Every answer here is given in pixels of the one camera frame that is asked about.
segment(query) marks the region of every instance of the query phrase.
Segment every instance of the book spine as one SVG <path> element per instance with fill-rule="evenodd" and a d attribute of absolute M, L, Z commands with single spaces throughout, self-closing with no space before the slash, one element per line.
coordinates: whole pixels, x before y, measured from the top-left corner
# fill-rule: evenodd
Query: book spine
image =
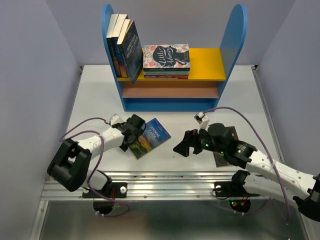
<path fill-rule="evenodd" d="M 122 78 L 127 78 L 128 74 L 127 74 L 127 70 L 126 70 L 126 66 L 125 66 L 125 60 L 124 60 L 124 58 L 123 58 L 123 56 L 122 56 L 122 54 L 121 54 L 121 52 L 119 50 L 119 47 L 117 45 L 118 38 L 117 37 L 113 37 L 112 40 L 113 40 L 113 45 L 114 45 L 114 48 L 115 48 L 115 53 L 116 53 L 116 56 L 118 58 L 121 77 Z"/>
<path fill-rule="evenodd" d="M 118 58 L 117 58 L 114 42 L 113 42 L 112 38 L 107 38 L 106 41 L 108 43 L 108 47 L 109 47 L 109 51 L 111 54 L 112 63 L 113 63 L 114 69 L 115 69 L 116 77 L 121 78 L 121 71 L 120 71 L 120 67 L 119 67 L 119 63 L 118 63 Z"/>
<path fill-rule="evenodd" d="M 130 79 L 130 82 L 131 82 L 132 84 L 134 84 L 135 82 L 133 81 L 132 76 L 131 76 L 131 72 L 130 72 L 130 69 L 129 69 L 129 65 L 128 65 L 127 58 L 126 58 L 126 56 L 125 56 L 124 48 L 123 48 L 122 45 L 118 45 L 117 47 L 118 47 L 119 52 L 120 52 L 120 54 L 121 54 L 121 57 L 122 57 L 122 59 L 123 59 L 123 63 L 124 63 L 124 67 L 125 67 L 125 72 L 127 73 L 127 78 L 129 78 L 129 79 Z"/>
<path fill-rule="evenodd" d="M 143 68 L 144 72 L 189 72 L 190 67 Z"/>
<path fill-rule="evenodd" d="M 188 79 L 188 76 L 185 75 L 144 75 L 146 79 Z"/>
<path fill-rule="evenodd" d="M 152 71 L 147 72 L 146 75 L 189 75 L 189 71 Z"/>

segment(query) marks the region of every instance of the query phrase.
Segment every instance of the yellow shelf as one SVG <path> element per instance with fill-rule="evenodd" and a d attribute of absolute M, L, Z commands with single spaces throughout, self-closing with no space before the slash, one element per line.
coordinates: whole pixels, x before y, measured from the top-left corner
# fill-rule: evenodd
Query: yellow shelf
<path fill-rule="evenodd" d="M 219 48 L 190 48 L 190 74 L 188 79 L 144 78 L 142 70 L 137 81 L 225 81 L 226 75 Z M 129 82 L 119 77 L 120 82 Z"/>

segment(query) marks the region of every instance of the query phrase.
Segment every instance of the blue book cover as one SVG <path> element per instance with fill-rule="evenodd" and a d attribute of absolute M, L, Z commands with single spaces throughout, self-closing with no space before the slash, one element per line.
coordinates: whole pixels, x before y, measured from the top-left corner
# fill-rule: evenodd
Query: blue book cover
<path fill-rule="evenodd" d="M 130 20 L 123 42 L 121 44 L 118 42 L 117 46 L 122 54 L 127 77 L 134 84 L 142 71 L 144 58 L 134 20 Z"/>
<path fill-rule="evenodd" d="M 120 73 L 121 73 L 121 78 L 127 78 L 128 77 L 128 74 L 127 74 L 127 71 L 126 71 L 126 66 L 125 66 L 125 60 L 119 50 L 119 47 L 117 45 L 117 41 L 118 41 L 118 38 L 117 37 L 113 37 L 112 38 L 113 40 L 113 45 L 115 46 L 115 53 L 116 53 L 116 57 L 117 57 L 117 60 L 118 60 L 118 64 L 119 64 L 119 69 L 120 69 Z"/>
<path fill-rule="evenodd" d="M 163 144 L 169 138 L 171 138 L 170 134 L 165 130 L 160 122 L 154 118 L 146 124 L 143 134 L 129 148 L 135 157 L 139 159 Z"/>

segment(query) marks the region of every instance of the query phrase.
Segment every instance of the cable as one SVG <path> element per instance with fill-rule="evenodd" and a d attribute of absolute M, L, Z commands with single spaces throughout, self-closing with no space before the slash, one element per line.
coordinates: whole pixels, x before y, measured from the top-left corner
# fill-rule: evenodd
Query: cable
<path fill-rule="evenodd" d="M 88 118 L 88 119 L 80 122 L 79 124 L 77 124 L 75 127 L 71 128 L 69 131 L 67 131 L 67 132 L 59 139 L 59 142 L 63 142 L 63 141 L 66 139 L 66 138 L 64 138 L 66 135 L 68 135 L 70 132 L 72 132 L 73 130 L 75 130 L 77 127 L 79 127 L 80 125 L 82 125 L 82 124 L 84 124 L 84 123 L 86 123 L 86 122 L 88 122 L 88 121 L 90 121 L 90 120 L 102 120 L 102 121 L 104 121 L 105 124 L 109 124 L 106 119 L 101 118 L 101 117 L 91 117 L 91 118 Z M 104 154 L 105 141 L 104 141 L 103 137 L 102 137 L 102 136 L 100 135 L 100 133 L 97 132 L 97 131 L 94 131 L 94 130 L 85 130 L 85 131 L 78 132 L 77 134 L 68 137 L 68 139 L 77 137 L 77 136 L 82 135 L 82 134 L 87 134 L 87 133 L 96 134 L 96 135 L 98 135 L 98 137 L 99 137 L 100 140 L 101 140 L 101 149 L 100 149 L 100 155 L 99 155 L 99 158 L 98 158 L 98 162 L 97 162 L 96 165 L 94 166 L 94 168 L 93 168 L 93 170 L 92 170 L 92 172 L 91 172 L 91 174 L 89 175 L 88 180 L 87 180 L 89 189 L 90 189 L 95 195 L 97 195 L 98 197 L 100 197 L 100 198 L 102 198 L 102 199 L 108 200 L 108 201 L 113 202 L 113 203 L 115 203 L 115 204 L 122 204 L 122 205 L 125 205 L 125 206 L 127 207 L 127 209 L 126 209 L 125 211 L 123 211 L 123 212 L 121 212 L 121 213 L 119 213 L 119 214 L 115 214 L 115 215 L 103 215 L 103 214 L 100 214 L 99 212 L 96 212 L 96 214 L 98 214 L 98 215 L 100 215 L 100 216 L 102 216 L 102 217 L 105 217 L 105 218 L 114 218 L 114 217 L 119 217 L 119 216 L 121 216 L 121 215 L 124 215 L 124 214 L 126 214 L 127 212 L 129 212 L 129 210 L 130 210 L 130 205 L 129 205 L 129 204 L 127 204 L 127 203 L 124 202 L 124 201 L 114 200 L 114 199 L 112 199 L 112 198 L 106 197 L 106 196 L 100 194 L 99 192 L 97 192 L 97 191 L 96 191 L 93 187 L 91 187 L 91 185 L 90 185 L 90 180 L 91 180 L 92 176 L 94 175 L 95 171 L 98 169 L 99 164 L 100 164 L 100 162 L 101 162 L 101 160 L 102 160 L 102 157 L 103 157 L 103 154 Z"/>
<path fill-rule="evenodd" d="M 203 113 L 206 114 L 208 112 L 212 112 L 212 111 L 215 111 L 215 110 L 218 110 L 218 109 L 228 109 L 228 110 L 231 110 L 237 114 L 239 114 L 248 124 L 249 126 L 251 127 L 252 131 L 254 132 L 254 134 L 256 135 L 256 137 L 259 139 L 260 143 L 262 144 L 268 158 L 269 158 L 269 161 L 271 162 L 271 164 L 273 165 L 273 169 L 274 169 L 274 172 L 275 172 L 275 175 L 276 177 L 278 178 L 278 181 L 279 181 L 279 184 L 280 184 L 280 187 L 281 187 L 281 191 L 283 193 L 283 198 L 284 198 L 284 202 L 285 202 L 285 205 L 286 205 L 286 211 L 287 211 L 287 215 L 286 217 L 284 217 L 283 219 L 286 220 L 286 221 L 289 221 L 290 217 L 291 217 L 291 212 L 290 212 L 290 205 L 289 205 L 289 200 L 288 200 L 288 197 L 287 197 L 287 194 L 286 194 L 286 190 L 285 190 L 285 187 L 284 187 L 284 184 L 283 184 L 283 181 L 280 177 L 280 174 L 278 172 L 278 169 L 276 167 L 276 165 L 274 164 L 274 161 L 271 157 L 271 154 L 266 146 L 266 144 L 264 143 L 264 141 L 262 140 L 262 138 L 259 136 L 258 132 L 256 131 L 255 127 L 251 124 L 251 122 L 246 118 L 246 116 L 244 116 L 241 112 L 239 112 L 238 110 L 232 108 L 232 107 L 228 107 L 228 106 L 218 106 L 218 107 L 214 107 L 214 108 L 211 108 L 207 111 L 204 111 Z"/>
<path fill-rule="evenodd" d="M 226 200 L 226 199 L 230 198 L 229 196 L 224 197 L 224 198 L 217 197 L 216 195 L 214 195 L 214 192 L 215 192 L 215 191 L 216 191 L 216 189 L 214 188 L 214 189 L 212 189 L 212 191 L 211 191 L 210 193 L 211 193 L 211 196 L 212 196 L 212 197 L 214 197 L 214 198 L 216 198 L 216 199 L 218 199 L 218 200 Z"/>
<path fill-rule="evenodd" d="M 281 215 L 281 217 L 284 219 L 285 216 L 283 215 L 282 211 L 280 211 L 280 207 L 278 205 L 278 203 L 276 202 L 276 200 L 272 199 L 274 205 L 275 205 L 275 208 L 278 210 L 279 214 Z"/>
<path fill-rule="evenodd" d="M 246 199 L 245 199 L 245 197 L 243 197 L 243 198 L 242 198 L 242 200 L 241 200 L 240 205 L 242 205 L 242 206 L 243 206 L 243 205 L 245 205 L 245 204 L 246 204 L 246 202 L 247 202 L 247 201 L 248 201 L 248 199 L 249 199 L 249 196 L 250 196 L 250 195 L 249 195 L 249 194 L 247 194 Z"/>

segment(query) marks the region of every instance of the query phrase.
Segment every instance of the stack of books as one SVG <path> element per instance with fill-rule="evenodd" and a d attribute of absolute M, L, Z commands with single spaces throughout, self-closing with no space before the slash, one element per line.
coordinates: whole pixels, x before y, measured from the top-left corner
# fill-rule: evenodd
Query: stack of books
<path fill-rule="evenodd" d="M 143 68 L 143 51 L 135 21 L 127 14 L 112 14 L 106 41 L 117 78 L 135 83 Z"/>
<path fill-rule="evenodd" d="M 188 44 L 145 45 L 143 75 L 147 79 L 188 79 L 190 56 Z"/>

